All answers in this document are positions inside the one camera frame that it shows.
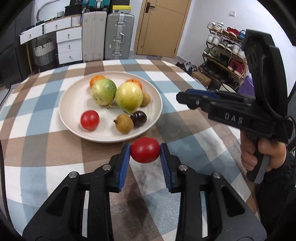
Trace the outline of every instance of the plate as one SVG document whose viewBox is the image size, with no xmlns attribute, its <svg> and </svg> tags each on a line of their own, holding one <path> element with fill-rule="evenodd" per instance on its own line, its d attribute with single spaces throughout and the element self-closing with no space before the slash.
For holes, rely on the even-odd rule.
<svg viewBox="0 0 296 241">
<path fill-rule="evenodd" d="M 111 79 L 117 88 L 128 79 L 136 79 L 141 82 L 143 91 L 151 97 L 151 102 L 146 107 L 139 110 L 147 115 L 147 122 L 141 127 L 135 127 L 128 134 L 121 134 L 115 127 L 114 119 L 120 114 L 124 114 L 119 108 L 99 106 L 91 98 L 89 81 L 96 75 L 103 75 Z M 59 101 L 59 116 L 65 126 L 77 136 L 100 143 L 115 143 L 133 139 L 148 131 L 159 119 L 163 108 L 163 102 L 157 89 L 143 78 L 129 73 L 105 71 L 90 74 L 70 86 L 61 96 Z M 98 127 L 94 131 L 87 131 L 80 125 L 80 117 L 87 110 L 95 110 L 100 116 Z"/>
</svg>

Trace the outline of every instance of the black sleeve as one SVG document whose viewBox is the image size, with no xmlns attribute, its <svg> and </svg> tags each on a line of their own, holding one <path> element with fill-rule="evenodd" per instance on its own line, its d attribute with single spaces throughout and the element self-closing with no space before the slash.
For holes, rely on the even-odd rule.
<svg viewBox="0 0 296 241">
<path fill-rule="evenodd" d="M 261 222 L 269 238 L 278 240 L 295 232 L 296 219 L 296 173 L 295 158 L 287 151 L 284 164 L 264 175 L 256 195 Z"/>
</svg>

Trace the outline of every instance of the plate rim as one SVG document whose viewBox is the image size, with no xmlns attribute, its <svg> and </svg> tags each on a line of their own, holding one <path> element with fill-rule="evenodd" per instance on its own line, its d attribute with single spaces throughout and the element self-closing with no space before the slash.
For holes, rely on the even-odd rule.
<svg viewBox="0 0 296 241">
<path fill-rule="evenodd" d="M 157 118 L 155 119 L 155 121 L 153 121 L 153 122 L 152 122 L 147 128 L 145 128 L 145 131 L 137 132 L 137 133 L 135 133 L 134 135 L 132 135 L 132 136 L 130 136 L 130 137 L 125 137 L 125 138 L 122 137 L 119 141 L 107 141 L 107 140 L 105 140 L 105 141 L 98 141 L 97 139 L 90 138 L 90 137 L 84 137 L 84 136 L 80 135 L 79 133 L 77 133 L 77 132 L 75 132 L 74 130 L 72 130 L 71 128 L 69 128 L 69 126 L 64 122 L 63 118 L 61 117 L 60 105 L 61 105 L 61 102 L 62 102 L 62 99 L 63 99 L 65 93 L 66 93 L 66 92 L 67 92 L 67 91 L 68 91 L 68 90 L 69 90 L 74 84 L 76 84 L 77 82 L 81 81 L 82 79 L 84 79 L 84 78 L 86 78 L 86 77 L 89 77 L 89 76 L 92 76 L 92 75 L 97 75 L 97 74 L 100 74 L 100 73 L 106 73 L 106 72 L 108 72 L 108 73 L 119 73 L 119 74 L 129 74 L 129 75 L 135 76 L 135 77 L 137 77 L 137 78 L 140 78 L 140 79 L 146 81 L 147 83 L 149 83 L 149 84 L 150 84 L 150 85 L 156 90 L 156 92 L 158 93 L 159 98 L 160 98 L 160 103 L 161 103 L 160 112 L 159 112 Z M 96 73 L 92 73 L 92 74 L 85 75 L 82 79 L 80 79 L 80 80 L 76 81 L 75 83 L 73 83 L 72 85 L 70 85 L 70 86 L 68 87 L 68 89 L 65 90 L 65 91 L 63 92 L 63 94 L 61 95 L 61 98 L 60 98 L 60 100 L 59 100 L 59 106 L 58 106 L 58 108 L 59 108 L 59 117 L 60 117 L 61 121 L 63 122 L 63 124 L 67 127 L 67 129 L 68 129 L 69 131 L 71 131 L 73 134 L 79 136 L 79 137 L 82 138 L 82 139 L 85 139 L 85 140 L 88 140 L 88 141 L 92 141 L 92 142 L 96 142 L 96 143 L 119 143 L 119 142 L 124 142 L 124 141 L 127 141 L 127 140 L 131 140 L 131 139 L 133 139 L 133 138 L 135 138 L 135 137 L 138 137 L 138 136 L 142 135 L 143 133 L 147 132 L 149 129 L 151 129 L 151 127 L 155 125 L 155 123 L 158 121 L 159 117 L 161 116 L 161 113 L 162 113 L 162 110 L 163 110 L 163 100 L 162 100 L 162 98 L 161 98 L 161 95 L 160 95 L 159 91 L 155 88 L 155 86 L 154 86 L 153 84 L 151 84 L 149 81 L 145 80 L 144 78 L 142 78 L 142 77 L 140 77 L 140 76 L 138 76 L 138 75 L 131 74 L 131 73 L 127 73 L 127 72 L 122 72 L 122 71 L 100 71 L 100 72 L 96 72 Z"/>
</svg>

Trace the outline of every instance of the light switch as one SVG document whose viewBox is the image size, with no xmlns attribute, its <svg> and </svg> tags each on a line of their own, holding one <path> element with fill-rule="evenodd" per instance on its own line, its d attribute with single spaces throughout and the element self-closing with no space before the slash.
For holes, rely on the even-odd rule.
<svg viewBox="0 0 296 241">
<path fill-rule="evenodd" d="M 235 17 L 236 12 L 235 11 L 230 11 L 230 16 L 234 16 Z"/>
</svg>

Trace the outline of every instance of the checkered tablecloth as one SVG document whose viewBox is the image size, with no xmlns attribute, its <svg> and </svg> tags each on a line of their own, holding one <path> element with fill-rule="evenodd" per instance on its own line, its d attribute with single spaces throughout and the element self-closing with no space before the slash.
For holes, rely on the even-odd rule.
<svg viewBox="0 0 296 241">
<path fill-rule="evenodd" d="M 180 68 L 164 61 L 111 60 L 66 66 L 30 76 L 9 96 L 0 115 L 8 208 L 22 233 L 29 220 L 71 171 L 94 171 L 118 154 L 122 143 L 100 144 L 72 134 L 58 114 L 61 94 L 85 75 L 100 71 L 136 74 L 163 100 L 158 122 L 142 136 L 166 142 L 172 154 L 197 172 L 220 172 L 257 213 L 254 186 L 240 160 L 239 130 L 208 120 L 201 110 L 176 101 L 188 88 L 203 89 Z M 115 240 L 174 240 L 180 194 L 165 188 L 160 160 L 130 160 L 125 186 L 110 194 Z M 86 234 L 87 198 L 83 233 Z"/>
</svg>

